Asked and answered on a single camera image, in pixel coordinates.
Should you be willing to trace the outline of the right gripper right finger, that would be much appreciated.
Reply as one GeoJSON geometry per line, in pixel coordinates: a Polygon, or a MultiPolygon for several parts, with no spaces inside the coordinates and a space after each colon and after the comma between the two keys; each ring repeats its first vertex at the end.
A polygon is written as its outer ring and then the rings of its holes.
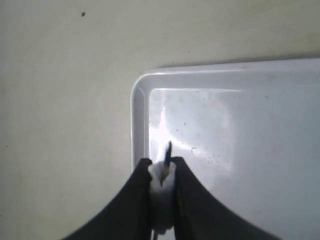
{"type": "Polygon", "coordinates": [[[218,201],[197,179],[184,158],[175,170],[174,235],[177,240],[278,240],[218,201]]]}

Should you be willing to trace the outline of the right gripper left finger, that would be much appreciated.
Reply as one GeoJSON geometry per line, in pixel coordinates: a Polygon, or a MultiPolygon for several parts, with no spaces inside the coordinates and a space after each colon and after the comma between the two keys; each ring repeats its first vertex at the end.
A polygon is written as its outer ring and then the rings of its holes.
{"type": "Polygon", "coordinates": [[[139,160],[129,179],[94,218],[66,236],[65,240],[149,240],[150,222],[148,158],[139,160]]]}

